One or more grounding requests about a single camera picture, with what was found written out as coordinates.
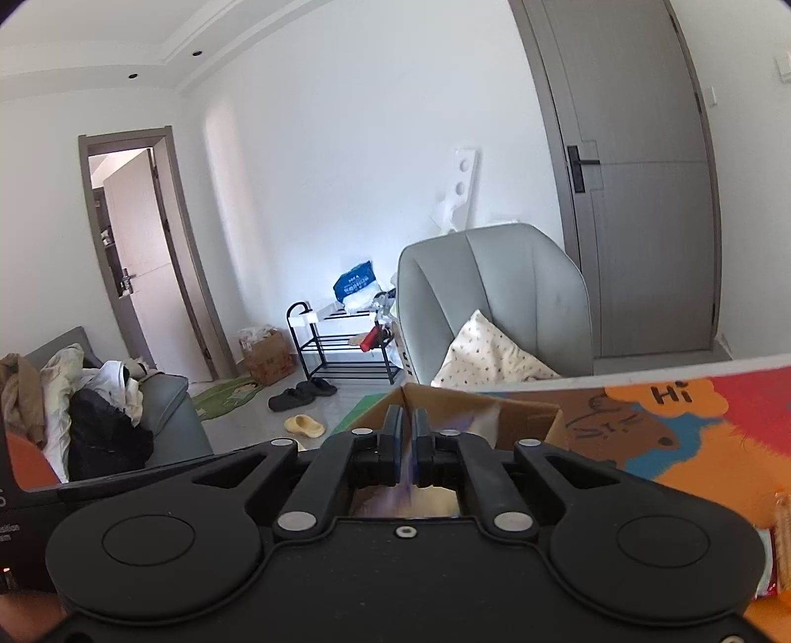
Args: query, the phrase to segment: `green object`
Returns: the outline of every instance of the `green object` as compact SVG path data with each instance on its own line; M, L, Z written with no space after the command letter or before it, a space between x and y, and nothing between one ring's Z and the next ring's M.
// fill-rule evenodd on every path
M263 386L245 375L204 390L192 398L192 404L201 420L213 420L247 404L261 390Z
M383 398L386 393L376 393L374 395L366 395L363 399L361 399L354 408L349 411L344 418L340 421L338 426L332 429L331 436L335 433L340 433L341 431L346 431L349 428L349 425L357 420L365 411L370 409L373 405L375 405L381 398Z

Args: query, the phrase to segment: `black metal shoe rack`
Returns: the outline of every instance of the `black metal shoe rack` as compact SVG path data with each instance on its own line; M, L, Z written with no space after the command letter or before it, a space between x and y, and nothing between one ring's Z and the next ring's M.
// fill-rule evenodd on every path
M380 346L372 349L372 351L379 350L382 354L382 360L350 360L350 361L332 361L328 359L327 355L333 352L354 350L355 347L349 344L352 337L356 337L359 333L341 334L341 335L321 335L319 333L317 324L307 324L305 328L310 329L311 337L306 342L300 344L297 334L294 332L294 327L291 325L291 314L301 306L302 310L296 314L305 314L312 312L312 308L307 302L296 302L286 311L286 320L289 324L289 331L294 340L294 345L297 347L297 355L299 356L302 369L305 371L305 377L310 379L313 376L323 377L326 379L387 379L391 384L396 382L396 376L400 369L393 364L388 358L387 347L393 341L392 333L388 333ZM349 314L345 310L339 310L320 320L321 322L329 322L338 319L351 319L354 317L368 317L371 311L361 310L358 313ZM383 327L374 319L373 324L380 330L380 337L383 336ZM305 363L305 354L318 355L319 365L314 369L309 369Z

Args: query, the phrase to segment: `blue patch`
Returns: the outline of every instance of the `blue patch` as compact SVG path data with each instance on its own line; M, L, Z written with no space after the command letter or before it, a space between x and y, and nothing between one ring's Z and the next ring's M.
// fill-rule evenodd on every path
M640 405L634 405L632 408L647 413ZM673 451L651 449L647 453L626 461L626 466L624 466L626 472L646 480L654 480L677 462L685 462L695 457L700 451L701 430L710 424L722 422L721 417L704 418L691 413L684 413L680 417L656 415L654 417L676 434L679 448Z

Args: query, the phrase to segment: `red patch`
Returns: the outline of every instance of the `red patch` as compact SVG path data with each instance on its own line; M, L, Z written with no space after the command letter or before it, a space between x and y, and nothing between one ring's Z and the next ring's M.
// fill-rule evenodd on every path
M725 419L739 433L791 455L791 367L710 379L728 400Z

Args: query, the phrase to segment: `door frame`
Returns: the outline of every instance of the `door frame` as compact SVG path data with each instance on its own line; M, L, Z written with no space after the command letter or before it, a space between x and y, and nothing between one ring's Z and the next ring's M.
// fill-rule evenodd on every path
M91 185L91 171L88 159L91 156L98 154L111 154L113 152L124 152L127 150L137 150L143 147L153 148L155 145L165 141L165 147L168 151L168 164L172 173L173 184L176 187L176 203L178 207L177 216L180 219L180 226L169 226L169 234L165 232L163 227L163 234L168 243L168 251L170 253L171 261L173 264L176 280L181 290L181 296L184 300L184 306L187 310L187 316L190 319L193 330L195 331L195 339L198 341L199 347L202 349L206 365L209 372L214 379L225 378L232 379L239 375L236 361L233 359L231 348L222 329L220 318L217 309L214 306L209 284L206 281L206 274L203 271L203 266L200 261L198 253L198 246L195 243L195 236L192 232L192 225L190 222L189 212L187 211L187 201L184 198L184 189L181 184L181 176L179 172L178 161L176 160L176 144L173 139L173 129L170 125L165 127L158 127L154 129L136 130L136 131L121 131L112 134L100 134L94 136L81 135L78 137L78 147L80 155L80 169L82 174L82 187L85 193L85 206L88 210L88 222L91 230L91 237L93 239L93 247L97 253L99 260L99 269L101 271L102 280L104 281L104 288L108 294L110 305L112 306L115 320L118 322L118 327L121 332L124 344L130 355L134 355L134 346L140 345L141 338L145 342L145 336L137 316L130 316L127 311L123 309L123 304L118 297L115 289L115 281L112 277L110 265L107 261L104 243L101 239L101 228L99 224L99 215L94 205L93 187ZM162 203L159 186L154 182L155 193L157 194L157 205L160 209L161 216L167 220L168 217L173 217L174 213L167 212ZM188 248L187 253L179 253L176 246L172 242L173 235L181 235L183 238L182 247ZM184 273L191 272L200 286L200 296L202 297L202 304L206 307L209 314L210 323L203 327L198 323L195 316L194 303L191 301L189 292L184 283ZM206 342L206 335L210 335L212 340L211 344L215 347L211 350L209 343Z
M563 245L565 246L566 254L571 260L582 270L580 262L580 243L577 233L577 215L574 210L573 193L571 188L571 178L569 168L566 162L566 148L563 145L563 137L560 131L560 120L558 118L557 108L555 106L554 97L552 95L551 86L549 83L549 74L547 73L546 63L539 48L538 39L536 38L535 26L528 14L527 2L531 0L508 0L513 13L514 20L517 23L517 30L524 45L524 53L528 57L528 65L532 72L533 82L536 85L536 93L538 94L539 107L541 109L541 116L543 119L544 129L547 131L547 142L549 144L550 157L552 161L552 171L554 174L555 186L558 190L558 203L560 205L560 218L563 229ZM706 146L706 157L708 159L709 175L711 182L711 201L713 205L714 216L714 309L711 322L711 334L709 340L709 349L714 347L714 340L717 336L717 327L720 321L720 299L721 299L721 283L722 283L722 233L721 233L721 215L720 215L720 190L717 181L717 163L714 159L714 144L711 136L711 127L709 122L709 113L706 109L706 104L703 101L703 92L701 90L700 80L698 73L694 68L692 55L690 53L687 40L684 38L681 24L676 16L676 11L673 9L671 0L662 0L665 9L668 11L668 19L673 23L676 34L679 37L679 44L687 63L687 70L692 81L692 87L695 92L695 97L700 105L700 120L703 130L703 140ZM543 26L546 29L551 29L548 22ZM597 349L595 357L600 356L600 347Z

